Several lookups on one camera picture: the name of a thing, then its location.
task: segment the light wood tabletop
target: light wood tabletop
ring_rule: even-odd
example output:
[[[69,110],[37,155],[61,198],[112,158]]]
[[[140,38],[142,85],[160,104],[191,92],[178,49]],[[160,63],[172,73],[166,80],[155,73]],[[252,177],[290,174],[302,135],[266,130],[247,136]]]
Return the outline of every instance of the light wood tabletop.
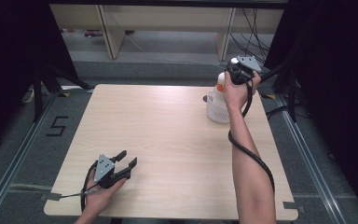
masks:
[[[100,154],[138,158],[131,179],[113,196],[106,217],[238,219],[231,171],[228,123],[206,115],[203,97],[212,87],[98,85],[52,188],[69,195],[83,187]],[[246,122],[275,179],[278,220],[295,220],[294,198],[258,94]],[[51,216],[79,216],[79,197],[47,201]]]

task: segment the gray floor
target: gray floor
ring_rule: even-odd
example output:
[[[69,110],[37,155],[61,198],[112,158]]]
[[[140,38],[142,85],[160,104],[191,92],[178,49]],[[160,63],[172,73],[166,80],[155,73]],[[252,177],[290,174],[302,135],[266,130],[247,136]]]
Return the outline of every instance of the gray floor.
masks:
[[[178,81],[181,85],[212,87],[218,73],[226,64],[218,61],[213,34],[137,31],[128,34],[115,60],[109,59],[102,37],[86,38],[83,36],[83,31],[63,33],[62,36],[75,62],[79,77],[89,84],[139,84],[144,82],[141,79],[146,79],[148,84],[164,85],[172,83],[172,80],[164,79],[164,74],[176,72],[180,73],[176,74],[178,80],[188,80],[188,82]],[[272,35],[260,36],[266,45],[270,44],[272,37]],[[261,57],[258,48],[250,46],[250,50]],[[231,40],[227,59],[238,55],[243,55],[243,52]],[[127,73],[117,74],[115,71],[127,71]],[[152,82],[150,79],[155,76],[161,77],[161,80]],[[264,82],[259,88],[260,93],[273,94],[270,88],[273,80],[274,77]],[[61,82],[62,85],[73,85],[65,80]],[[89,98],[90,93],[80,92],[54,100],[31,149],[16,173],[11,188],[0,205],[0,223],[70,223],[76,220],[75,217],[46,216],[43,212],[45,203],[40,197],[49,193],[54,184]],[[262,102],[266,111],[279,106],[278,101],[274,99],[263,98]],[[351,186],[336,163],[327,157],[329,150],[306,109],[298,106],[296,112],[298,128],[312,152],[316,166],[323,174],[326,186],[337,200],[346,223],[358,223],[358,200]],[[0,180],[31,128],[33,115],[33,104],[23,106],[2,134]],[[53,120],[62,115],[68,116],[68,119],[61,120],[62,125],[66,126],[62,137],[47,137],[48,133],[54,132],[50,129]],[[309,168],[299,152],[283,114],[279,112],[273,115],[269,124],[299,209],[299,217],[293,223],[334,223],[323,197],[315,187]],[[96,223],[109,222],[109,218],[100,218]]]

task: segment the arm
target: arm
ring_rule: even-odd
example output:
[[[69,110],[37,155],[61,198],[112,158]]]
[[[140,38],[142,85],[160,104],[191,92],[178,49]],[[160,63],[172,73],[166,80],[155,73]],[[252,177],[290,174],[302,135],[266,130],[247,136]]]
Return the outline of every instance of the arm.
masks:
[[[89,174],[89,182],[87,188],[91,188],[94,185],[93,178],[95,176],[95,169]],[[120,179],[114,186],[109,189],[100,189],[97,192],[88,194],[86,196],[86,207],[76,221],[76,224],[90,224],[97,218],[98,215],[109,204],[113,194],[118,191],[126,182],[126,179]]]
[[[254,92],[260,76],[254,72]],[[233,138],[259,156],[241,109],[248,99],[245,84],[234,85],[225,75],[225,101]],[[274,193],[267,173],[252,158],[232,147],[232,169],[240,223],[276,223]]]

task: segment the person's left hand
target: person's left hand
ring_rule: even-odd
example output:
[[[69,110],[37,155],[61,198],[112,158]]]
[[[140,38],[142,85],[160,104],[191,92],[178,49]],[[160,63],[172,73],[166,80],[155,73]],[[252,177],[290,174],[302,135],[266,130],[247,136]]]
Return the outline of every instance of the person's left hand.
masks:
[[[95,185],[93,179],[95,176],[95,168],[89,174],[89,182],[87,184],[87,189]],[[92,192],[86,195],[86,208],[85,211],[92,212],[93,214],[101,214],[101,212],[109,204],[110,199],[113,194],[118,191],[126,182],[126,178],[120,179],[114,186],[109,189],[103,189],[99,185],[95,186],[98,191]]]

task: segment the hand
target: hand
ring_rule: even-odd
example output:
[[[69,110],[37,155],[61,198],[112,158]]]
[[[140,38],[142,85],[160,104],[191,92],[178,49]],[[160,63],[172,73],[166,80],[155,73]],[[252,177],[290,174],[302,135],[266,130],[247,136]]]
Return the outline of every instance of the hand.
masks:
[[[95,176],[95,168],[89,174],[89,182],[87,189],[95,185],[93,179]],[[120,179],[114,186],[109,189],[102,189],[100,186],[95,186],[98,191],[92,192],[86,195],[86,207],[83,214],[77,220],[76,223],[92,223],[93,219],[96,218],[109,204],[113,194],[118,191],[126,182],[127,179]]]
[[[252,86],[252,94],[255,94],[255,90],[260,84],[261,77],[257,74],[256,71],[253,72],[254,76],[252,81],[249,81],[249,85]],[[228,110],[239,110],[241,111],[242,107],[248,101],[248,89],[246,84],[235,85],[231,81],[231,76],[229,72],[225,72],[225,102]]]

